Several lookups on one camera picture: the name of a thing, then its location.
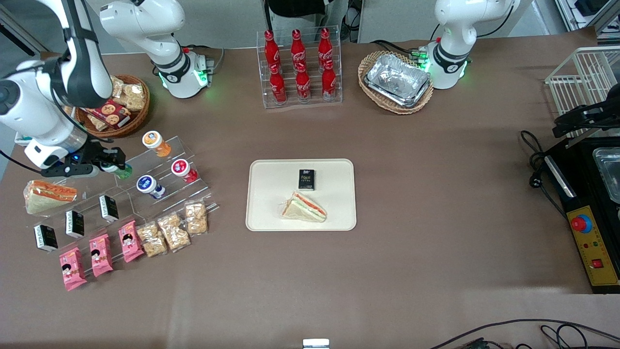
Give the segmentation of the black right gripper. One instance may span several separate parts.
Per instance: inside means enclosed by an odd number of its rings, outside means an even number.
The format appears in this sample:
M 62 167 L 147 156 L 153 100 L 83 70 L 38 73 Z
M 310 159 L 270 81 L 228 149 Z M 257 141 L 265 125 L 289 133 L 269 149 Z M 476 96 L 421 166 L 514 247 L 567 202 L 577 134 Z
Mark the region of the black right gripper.
M 118 174 L 119 168 L 112 164 L 125 164 L 125 153 L 119 147 L 104 148 L 100 143 L 85 143 L 76 152 L 68 154 L 68 166 L 92 165 L 104 172 Z

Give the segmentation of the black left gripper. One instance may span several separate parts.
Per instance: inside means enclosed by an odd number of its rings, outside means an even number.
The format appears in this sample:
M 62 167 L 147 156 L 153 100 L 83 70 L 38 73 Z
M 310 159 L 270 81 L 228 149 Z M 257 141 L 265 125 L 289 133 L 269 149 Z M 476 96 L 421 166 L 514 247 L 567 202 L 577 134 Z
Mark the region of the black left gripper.
M 616 96 L 584 108 L 572 109 L 557 118 L 553 127 L 553 135 L 559 139 L 583 129 L 619 128 L 619 105 L 620 98 Z

